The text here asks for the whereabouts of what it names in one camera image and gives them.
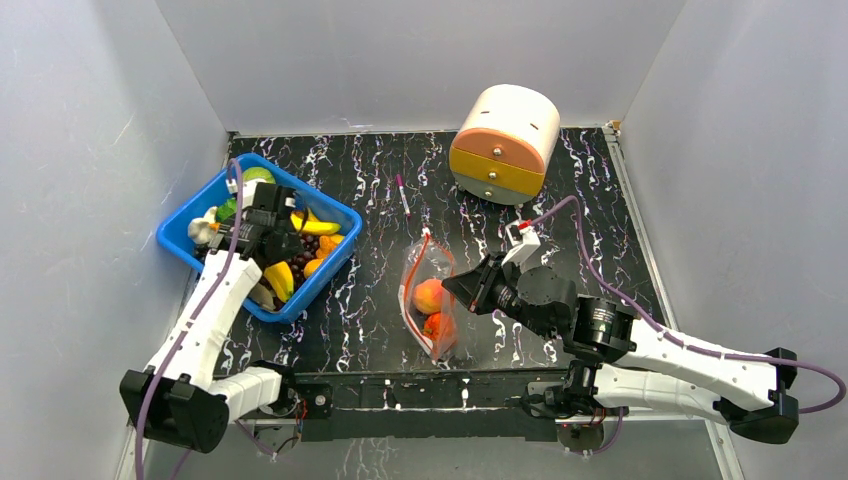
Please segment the yellow banana bunch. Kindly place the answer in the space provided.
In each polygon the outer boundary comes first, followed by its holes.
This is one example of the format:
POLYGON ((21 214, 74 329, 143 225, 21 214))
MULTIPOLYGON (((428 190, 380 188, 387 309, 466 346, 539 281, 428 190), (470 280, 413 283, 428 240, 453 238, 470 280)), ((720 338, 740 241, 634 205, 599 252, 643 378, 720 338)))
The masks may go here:
POLYGON ((271 288, 276 297, 283 303, 287 303, 295 292, 294 276, 289 264, 285 261, 280 261, 276 264, 268 266, 263 277, 271 285, 271 288))

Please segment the peach fruit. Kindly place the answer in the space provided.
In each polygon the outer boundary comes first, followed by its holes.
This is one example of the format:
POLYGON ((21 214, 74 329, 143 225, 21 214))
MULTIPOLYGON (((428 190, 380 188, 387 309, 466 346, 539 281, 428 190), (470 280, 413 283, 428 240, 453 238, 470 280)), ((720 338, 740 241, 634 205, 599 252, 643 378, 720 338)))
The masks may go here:
POLYGON ((440 279, 430 278, 413 288, 412 303, 423 315, 439 313, 443 303, 443 287, 440 279))

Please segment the clear zip top bag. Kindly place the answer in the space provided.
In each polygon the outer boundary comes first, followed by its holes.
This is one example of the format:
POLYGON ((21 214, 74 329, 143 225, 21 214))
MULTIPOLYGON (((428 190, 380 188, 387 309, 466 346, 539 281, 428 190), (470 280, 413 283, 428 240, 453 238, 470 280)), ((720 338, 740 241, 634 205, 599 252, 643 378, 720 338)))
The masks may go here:
POLYGON ((447 361, 458 341, 455 300, 442 286, 455 273, 453 255, 424 227, 404 261, 397 293, 403 323, 433 362, 447 361))

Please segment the orange tangerine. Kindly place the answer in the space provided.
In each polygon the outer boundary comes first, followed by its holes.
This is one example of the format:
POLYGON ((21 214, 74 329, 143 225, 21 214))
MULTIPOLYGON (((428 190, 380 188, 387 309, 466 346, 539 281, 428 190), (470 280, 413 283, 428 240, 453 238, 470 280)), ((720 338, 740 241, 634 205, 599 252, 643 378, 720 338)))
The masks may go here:
POLYGON ((434 345, 451 345, 456 340, 456 325, 452 316, 444 313, 434 313, 427 317, 422 334, 434 345))

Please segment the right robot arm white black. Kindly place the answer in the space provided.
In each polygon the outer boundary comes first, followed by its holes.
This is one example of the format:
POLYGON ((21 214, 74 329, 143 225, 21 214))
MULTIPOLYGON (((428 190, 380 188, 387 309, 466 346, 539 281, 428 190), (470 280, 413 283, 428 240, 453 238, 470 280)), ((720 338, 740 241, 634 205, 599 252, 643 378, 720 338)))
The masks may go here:
POLYGON ((471 313, 503 313, 539 337, 561 338, 572 357, 562 382, 531 382, 517 401, 532 416, 646 408, 698 416, 766 444, 787 443, 798 427, 789 350, 749 356, 654 330, 612 301, 578 294, 548 267, 521 271, 502 255, 442 286, 471 313))

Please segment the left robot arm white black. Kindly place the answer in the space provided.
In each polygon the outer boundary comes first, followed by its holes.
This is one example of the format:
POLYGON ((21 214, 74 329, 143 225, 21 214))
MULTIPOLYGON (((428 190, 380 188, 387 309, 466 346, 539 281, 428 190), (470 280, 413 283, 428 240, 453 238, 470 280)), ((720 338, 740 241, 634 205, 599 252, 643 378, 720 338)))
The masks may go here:
POLYGON ((290 216, 294 189, 264 180, 228 182, 236 211, 224 221, 209 208, 188 238, 203 257, 200 279, 159 351, 129 370, 119 392, 139 439, 201 453, 217 447, 229 424, 256 410, 293 412, 299 400, 291 368, 259 361, 223 380, 215 361, 249 294, 264 274, 301 252, 290 216))

